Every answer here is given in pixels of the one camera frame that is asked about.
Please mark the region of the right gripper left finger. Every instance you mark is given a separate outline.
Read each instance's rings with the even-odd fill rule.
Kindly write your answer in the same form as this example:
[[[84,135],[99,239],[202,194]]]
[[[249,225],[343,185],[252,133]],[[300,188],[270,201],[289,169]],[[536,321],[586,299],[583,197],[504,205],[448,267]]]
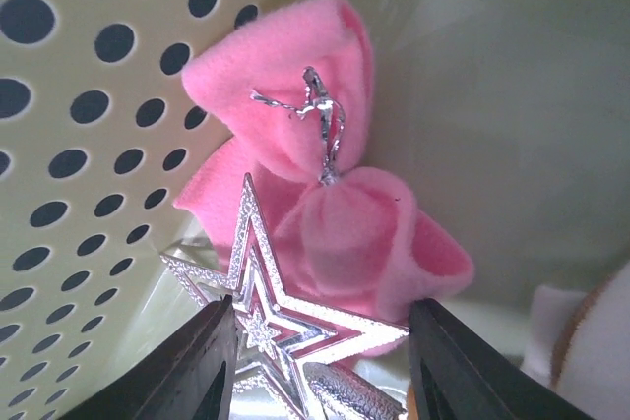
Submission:
[[[226,419],[236,364],[232,298],[201,309],[121,378],[64,419]]]

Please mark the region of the green plastic basket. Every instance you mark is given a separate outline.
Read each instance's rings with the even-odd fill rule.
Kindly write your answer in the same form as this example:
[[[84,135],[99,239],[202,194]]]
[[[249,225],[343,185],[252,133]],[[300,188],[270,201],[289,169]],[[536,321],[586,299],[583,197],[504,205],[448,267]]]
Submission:
[[[227,129],[182,66],[296,0],[1,0],[1,415],[55,419],[195,312],[160,253]],[[349,0],[376,55],[367,164],[472,256],[448,308],[520,361],[543,283],[629,257],[629,0]]]

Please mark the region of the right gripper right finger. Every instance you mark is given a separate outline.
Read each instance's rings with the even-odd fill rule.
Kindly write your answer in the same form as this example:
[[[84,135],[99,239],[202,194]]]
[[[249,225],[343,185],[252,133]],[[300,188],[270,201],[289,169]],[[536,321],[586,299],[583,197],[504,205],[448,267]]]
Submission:
[[[409,312],[409,362],[421,419],[587,419],[511,364],[433,299]]]

